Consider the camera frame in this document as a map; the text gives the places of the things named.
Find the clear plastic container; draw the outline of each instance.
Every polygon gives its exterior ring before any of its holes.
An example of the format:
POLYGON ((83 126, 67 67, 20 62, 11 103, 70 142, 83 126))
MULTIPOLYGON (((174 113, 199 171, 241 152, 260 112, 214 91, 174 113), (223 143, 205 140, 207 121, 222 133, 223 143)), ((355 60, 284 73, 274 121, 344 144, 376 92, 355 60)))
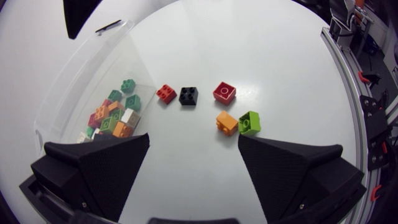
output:
POLYGON ((75 52, 52 84, 35 119, 37 156, 42 155, 47 141, 76 143, 86 131, 90 115, 120 90, 123 80, 132 78, 136 87, 124 94, 121 103, 131 95, 141 99, 140 116, 154 96, 154 83, 140 58, 129 32, 132 22, 121 22, 101 34, 94 34, 75 52))

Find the green brick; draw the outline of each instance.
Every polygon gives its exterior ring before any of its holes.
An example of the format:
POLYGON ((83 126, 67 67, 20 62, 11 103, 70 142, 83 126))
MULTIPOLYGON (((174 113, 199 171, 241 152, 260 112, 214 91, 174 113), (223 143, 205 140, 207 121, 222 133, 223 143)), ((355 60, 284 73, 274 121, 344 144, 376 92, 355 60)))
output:
POLYGON ((94 129, 92 127, 87 127, 86 134, 89 138, 92 137, 93 133, 94 133, 94 129))
POLYGON ((134 91, 134 87, 136 87, 136 83, 134 80, 124 80, 122 86, 120 87, 120 90, 123 93, 132 93, 134 91))
POLYGON ((122 93, 117 90, 112 90, 111 94, 109 94, 108 99, 112 100, 112 102, 119 101, 122 99, 122 93))
POLYGON ((113 117, 105 118, 104 120, 102 120, 101 128, 99 129, 99 131, 104 134, 112 134, 117 122, 118 121, 113 117))
POLYGON ((132 95, 126 99, 126 108, 133 109, 134 111, 138 111, 141 108, 141 100, 139 96, 132 95))
POLYGON ((120 121, 120 119, 122 118, 123 114, 124 114, 124 111, 122 109, 117 109, 117 110, 113 111, 111 116, 116 121, 120 121))
POLYGON ((261 130, 259 113, 249 111, 239 118, 239 133, 253 135, 261 130))

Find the orange brick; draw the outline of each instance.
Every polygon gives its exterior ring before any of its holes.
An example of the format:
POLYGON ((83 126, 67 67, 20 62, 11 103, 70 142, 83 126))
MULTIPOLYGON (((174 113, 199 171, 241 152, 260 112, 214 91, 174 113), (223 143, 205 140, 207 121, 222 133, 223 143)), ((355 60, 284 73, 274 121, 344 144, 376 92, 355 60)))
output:
POLYGON ((126 138, 132 134, 132 129, 123 122, 118 121, 112 134, 118 138, 126 138))
POLYGON ((122 109, 124 111, 124 106, 118 101, 115 101, 108 106, 108 109, 110 113, 112 113, 116 109, 122 109))
POLYGON ((217 128, 224 132, 225 135, 231 136, 238 130, 238 121, 235 120, 226 111, 222 111, 216 118, 217 128))
POLYGON ((102 122, 105 118, 109 116, 109 109, 107 106, 101 106, 95 109, 94 120, 96 122, 102 122))

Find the red clip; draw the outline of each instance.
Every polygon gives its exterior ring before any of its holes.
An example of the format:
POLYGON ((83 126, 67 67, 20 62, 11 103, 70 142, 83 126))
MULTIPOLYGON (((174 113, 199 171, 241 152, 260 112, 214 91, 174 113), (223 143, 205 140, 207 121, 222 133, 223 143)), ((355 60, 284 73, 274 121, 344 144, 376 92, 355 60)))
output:
POLYGON ((362 76, 362 71, 359 71, 359 72, 358 72, 358 76, 359 76, 359 79, 360 79, 362 82, 364 82, 364 83, 369 83, 369 82, 370 82, 367 78, 365 78, 365 77, 362 76))
POLYGON ((383 144, 381 144, 381 148, 383 149, 383 152, 384 152, 385 154, 387 154, 386 142, 383 142, 383 144))
POLYGON ((375 197, 376 191, 379 190, 380 188, 381 188, 381 185, 378 185, 377 187, 373 188, 372 195, 371 195, 371 202, 374 202, 375 200, 377 200, 380 197, 380 195, 375 197))

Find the white brick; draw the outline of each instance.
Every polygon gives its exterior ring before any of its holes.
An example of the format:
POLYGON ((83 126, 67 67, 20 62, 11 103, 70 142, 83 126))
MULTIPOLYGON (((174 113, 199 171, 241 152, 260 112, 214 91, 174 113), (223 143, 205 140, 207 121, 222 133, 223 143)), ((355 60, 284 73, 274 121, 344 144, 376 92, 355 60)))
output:
POLYGON ((80 133, 79 138, 76 141, 77 143, 83 143, 83 142, 91 142, 91 139, 87 137, 85 133, 80 133))
POLYGON ((140 118, 141 117, 137 114, 137 112, 127 108, 120 121, 128 125, 134 131, 140 118))
POLYGON ((91 136, 91 139, 94 139, 94 135, 95 135, 95 134, 98 134, 98 133, 100 133, 100 129, 99 129, 99 128, 96 128, 96 129, 94 130, 93 135, 91 136))

